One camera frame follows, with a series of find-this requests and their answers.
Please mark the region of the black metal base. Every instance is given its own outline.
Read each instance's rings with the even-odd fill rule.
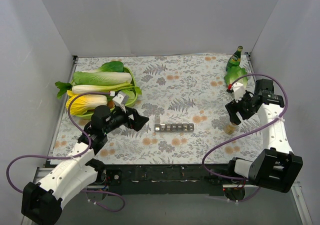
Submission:
[[[217,173],[228,174],[228,164],[208,164]],[[223,185],[233,184],[209,174],[201,164],[105,165],[108,191],[120,195],[209,194],[223,196]]]

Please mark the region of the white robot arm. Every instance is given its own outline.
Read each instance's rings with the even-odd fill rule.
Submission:
[[[268,79],[257,80],[254,94],[246,91],[239,82],[233,85],[233,91],[235,99],[225,106],[232,123],[241,123],[237,114],[246,120],[257,113],[262,126],[279,118],[262,130],[262,153],[255,161],[234,158],[234,172],[247,178],[253,185],[288,192],[303,161],[300,156],[294,155],[286,135],[284,119],[279,117],[284,107],[283,98],[274,94],[273,81]]]
[[[137,110],[126,107],[126,95],[119,92],[113,98],[116,105],[111,112],[106,105],[95,108],[91,121],[84,131],[91,139],[91,148],[81,156],[76,156],[88,148],[88,138],[82,134],[70,159],[60,162],[47,176],[36,184],[29,182],[23,189],[21,212],[41,225],[53,225],[59,219],[65,205],[86,186],[100,181],[105,172],[103,162],[94,159],[95,155],[108,141],[107,134],[125,125],[139,131],[148,117],[140,116]]]

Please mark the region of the green bowl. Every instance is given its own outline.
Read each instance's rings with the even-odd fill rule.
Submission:
[[[124,68],[123,68],[123,71],[124,71],[125,73],[128,73],[128,74],[131,75],[131,77],[132,77],[131,84],[132,84],[133,86],[137,86],[137,82],[136,82],[135,77],[134,77],[134,75],[132,74],[131,70],[130,70],[129,68],[127,68],[127,67],[124,67]],[[133,92],[134,92],[134,94],[135,94],[134,100],[131,101],[131,102],[128,102],[127,104],[125,104],[125,105],[126,105],[127,107],[129,107],[129,108],[133,107],[133,106],[135,105],[137,99],[138,99],[138,94],[136,93],[136,91],[133,90]],[[88,120],[89,120],[89,119],[91,119],[92,114],[94,114],[93,111],[87,111],[87,112],[86,112],[85,114],[83,114],[83,115],[76,115],[76,116],[77,116],[78,118],[81,118],[81,119],[88,119]]]

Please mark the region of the gray wall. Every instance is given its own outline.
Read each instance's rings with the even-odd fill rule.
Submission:
[[[278,0],[42,0],[73,55],[252,51]]]
[[[320,224],[320,0],[279,0],[252,52],[255,72],[275,76],[289,97],[287,137],[302,156],[299,179],[314,224]]]
[[[48,154],[61,102],[55,82],[68,79],[72,56],[41,0],[0,0],[0,218],[20,224],[22,195],[6,179],[8,163],[24,154]],[[12,167],[23,189],[43,160]]]

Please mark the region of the floral tablecloth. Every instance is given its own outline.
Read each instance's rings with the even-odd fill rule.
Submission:
[[[135,109],[150,118],[136,132],[124,126],[108,134],[108,142],[96,155],[105,164],[200,164],[205,153],[219,143],[251,131],[260,122],[257,115],[242,122],[236,132],[227,135],[229,121],[225,105],[233,99],[224,82],[230,55],[173,55],[79,58],[76,71],[91,70],[112,60],[131,69],[142,95]],[[250,72],[247,58],[241,67]],[[248,80],[247,90],[254,90]],[[161,123],[194,123],[194,132],[155,133],[155,116]],[[74,118],[82,127],[87,120]],[[66,156],[81,133],[69,121],[66,110],[58,127],[54,156]],[[247,136],[212,153],[207,163],[228,163],[233,157],[254,160],[262,149],[260,133]]]

